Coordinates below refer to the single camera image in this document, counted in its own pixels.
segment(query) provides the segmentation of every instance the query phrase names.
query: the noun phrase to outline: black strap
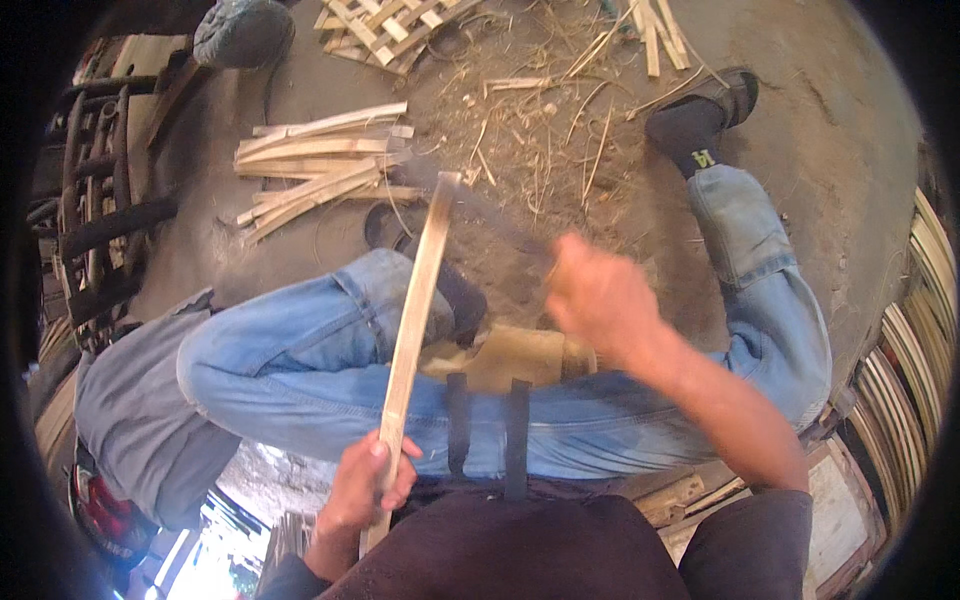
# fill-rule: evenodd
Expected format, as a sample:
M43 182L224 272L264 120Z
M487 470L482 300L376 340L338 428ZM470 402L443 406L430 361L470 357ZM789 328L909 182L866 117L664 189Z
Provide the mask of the black strap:
M507 481L503 497L522 500L527 493L527 430L530 424L530 383L514 379L507 396Z
M454 477L463 478L464 463L470 450L470 409L466 373L452 372L446 376L444 401L450 415L446 464Z

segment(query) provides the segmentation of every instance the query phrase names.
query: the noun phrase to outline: foot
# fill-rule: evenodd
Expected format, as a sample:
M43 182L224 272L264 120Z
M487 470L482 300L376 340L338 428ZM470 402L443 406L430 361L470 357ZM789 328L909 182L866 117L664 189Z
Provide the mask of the foot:
M422 214L410 210L404 212L404 221L414 233L414 238L407 235L400 225L392 206L386 203L371 206L363 227L364 239L371 250L387 248L400 252L410 260L416 259L424 219ZM437 290L453 309L450 340L461 347L469 347L487 314L487 298L480 288L467 281L445 260L440 263Z
M730 67L719 75L729 88L713 78L704 80L679 100L655 109L644 128L687 179L724 162L716 147L718 133L743 123L756 106L759 87L753 72Z
M294 39L294 19L274 0L218 0L193 36L193 56L220 68L258 68L279 60Z

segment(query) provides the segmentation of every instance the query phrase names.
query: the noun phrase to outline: dirty floor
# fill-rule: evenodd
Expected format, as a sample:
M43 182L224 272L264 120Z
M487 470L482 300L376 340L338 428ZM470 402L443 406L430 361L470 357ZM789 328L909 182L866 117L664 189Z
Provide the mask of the dirty floor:
M293 8L297 36L273 77L218 73L171 131L156 186L180 197L180 214L158 237L135 316L156 317L208 285L220 303L234 304L362 254L366 206L359 202L314 209L245 247L231 223L263 183L234 176L233 152L265 122L298 123L407 100L419 152L430 152L446 170L476 173L481 165L471 155L486 120L479 148L496 186L480 172L476 192L541 239L574 228L643 263L654 274L664 317L698 348L724 348L724 309L683 179L645 144L647 112L627 120L632 108L690 77L696 59L678 72L661 51L661 77L650 80L642 46L618 36L575 83L485 98L486 79L563 74L610 27L609 18L592 1L488 0L462 27L438 36L403 80L325 55L312 29L321 5L303 0ZM842 382L879 309L899 292L916 180L916 114L876 43L839 1L673 0L671 6L708 65L746 64L760 77L754 114L726 134L721 150L754 174L785 222L828 322L834 381ZM539 276L495 231L458 215L448 247L450 260L487 292L493 316L549 326Z

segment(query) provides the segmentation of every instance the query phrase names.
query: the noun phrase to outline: concrete floor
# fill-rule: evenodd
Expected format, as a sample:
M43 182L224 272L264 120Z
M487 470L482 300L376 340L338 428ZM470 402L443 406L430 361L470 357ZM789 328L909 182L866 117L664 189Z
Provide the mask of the concrete floor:
M404 84L378 69L328 57L312 31L321 5L320 0L303 0L293 8L298 34L273 80L269 123L309 121L407 99L424 147L442 134L475 139L482 114L467 113L460 123L438 110L460 102L465 93L478 94L453 85L438 95L454 77L454 64L424 56ZM489 0L482 10L513 14L513 36L537 37L533 29L519 27L526 6ZM553 6L561 16L589 17L596 11L592 4ZM726 135L722 149L729 162L756 176L786 222L801 271L828 321L834 381L845 381L864 340L876 335L879 311L900 292L916 181L915 111L876 43L837 1L724 0L707 5L674 0L672 7L708 64L746 64L761 78L755 113ZM509 43L505 35L477 41L503 45ZM456 38L456 32L447 34L442 43L456 46ZM629 59L636 50L641 54L618 61L625 65L618 82L636 97L634 106L688 77L689 72L673 71L664 58L660 80L648 81L636 70L643 64L642 47L625 45L617 53ZM508 75L491 67L485 76ZM217 74L173 128L156 179L160 188L180 196L180 214L159 235L143 290L132 306L138 318L156 317L208 285L217 290L219 303L231 305L328 273L365 251L362 204L315 209L252 248L245 248L239 231L228 225L252 206L252 193L260 190L260 180L235 177L231 161L237 142L264 123L268 76L262 71ZM592 110L602 117L606 105L598 97ZM623 139L638 144L638 160L630 167L631 196L598 203L589 216L544 219L540 231L550 235L573 226L638 261L653 259L664 316L698 348L720 349L727 341L723 306L685 203L683 181L664 157L646 151L638 134L641 120L616 125ZM533 225L526 208L503 200L501 190L485 184L480 192L502 202L504 213L518 225ZM563 203L571 201L561 196L558 215L565 214ZM457 232L465 225L455 224L454 254L464 252L460 246L466 238ZM611 243L617 237L618 245ZM623 239L640 241L624 245ZM460 256L454 260L464 264ZM496 282L480 283L496 287ZM514 282L518 284L538 285L523 277ZM494 312L526 325L538 320L541 307L530 300L533 295L520 301L501 292L491 293Z

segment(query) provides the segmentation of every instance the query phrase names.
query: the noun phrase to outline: shirt sleeve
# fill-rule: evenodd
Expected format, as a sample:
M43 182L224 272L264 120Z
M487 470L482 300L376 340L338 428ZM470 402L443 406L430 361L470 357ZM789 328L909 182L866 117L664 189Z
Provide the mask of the shirt sleeve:
M813 526L813 498L776 490L743 498L700 523L680 561L692 600L796 600Z
M288 554L280 561L273 578L256 600L310 600L332 585L314 575L302 558Z

